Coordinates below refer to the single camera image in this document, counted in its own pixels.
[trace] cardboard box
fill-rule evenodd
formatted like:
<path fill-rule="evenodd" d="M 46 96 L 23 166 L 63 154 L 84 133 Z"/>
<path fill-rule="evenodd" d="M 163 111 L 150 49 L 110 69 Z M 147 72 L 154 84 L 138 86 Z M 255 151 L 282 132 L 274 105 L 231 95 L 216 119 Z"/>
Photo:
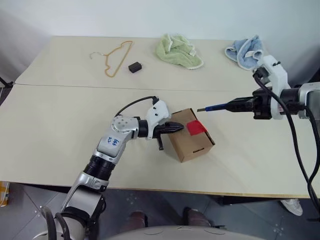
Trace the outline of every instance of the cardboard box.
<path fill-rule="evenodd" d="M 197 117 L 191 108 L 173 113 L 170 120 L 181 123 L 184 126 L 183 130 L 168 134 L 182 163 L 206 154 L 215 145 L 215 142 L 207 131 L 190 135 L 187 124 L 195 120 L 197 120 Z"/>

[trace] red fabric piece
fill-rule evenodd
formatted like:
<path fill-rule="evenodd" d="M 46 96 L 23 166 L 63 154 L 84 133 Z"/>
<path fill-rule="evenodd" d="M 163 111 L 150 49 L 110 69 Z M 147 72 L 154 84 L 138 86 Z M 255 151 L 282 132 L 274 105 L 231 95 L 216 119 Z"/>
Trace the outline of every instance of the red fabric piece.
<path fill-rule="evenodd" d="M 197 135 L 200 133 L 205 133 L 207 131 L 207 129 L 198 120 L 188 122 L 186 124 L 186 128 L 188 129 L 191 136 Z"/>

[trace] white sneaker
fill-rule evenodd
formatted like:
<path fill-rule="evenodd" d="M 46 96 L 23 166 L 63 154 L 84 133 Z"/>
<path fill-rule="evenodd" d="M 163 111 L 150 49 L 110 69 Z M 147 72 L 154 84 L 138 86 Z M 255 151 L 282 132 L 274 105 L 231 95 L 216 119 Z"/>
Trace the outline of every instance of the white sneaker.
<path fill-rule="evenodd" d="M 300 205 L 299 199 L 288 199 L 288 200 L 281 200 L 280 201 L 283 206 L 285 206 L 288 211 L 294 215 L 301 216 L 304 212 Z"/>

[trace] white wall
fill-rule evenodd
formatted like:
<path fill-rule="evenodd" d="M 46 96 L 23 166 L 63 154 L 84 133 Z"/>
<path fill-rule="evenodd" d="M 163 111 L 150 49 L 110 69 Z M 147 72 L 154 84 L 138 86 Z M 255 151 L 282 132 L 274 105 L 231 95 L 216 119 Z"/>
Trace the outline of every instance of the white wall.
<path fill-rule="evenodd" d="M 49 36 L 239 40 L 259 34 L 291 81 L 320 66 L 319 0 L 1 0 L 0 76 L 14 80 Z"/>

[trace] green towel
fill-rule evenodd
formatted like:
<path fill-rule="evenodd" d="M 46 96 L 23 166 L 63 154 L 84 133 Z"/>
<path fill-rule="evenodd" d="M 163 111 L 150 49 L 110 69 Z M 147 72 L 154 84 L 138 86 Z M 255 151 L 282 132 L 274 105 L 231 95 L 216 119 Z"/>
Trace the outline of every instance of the green towel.
<path fill-rule="evenodd" d="M 162 61 L 182 65 L 190 70 L 200 68 L 204 64 L 204 62 L 196 56 L 195 46 L 182 35 L 163 35 L 155 48 L 155 54 Z"/>

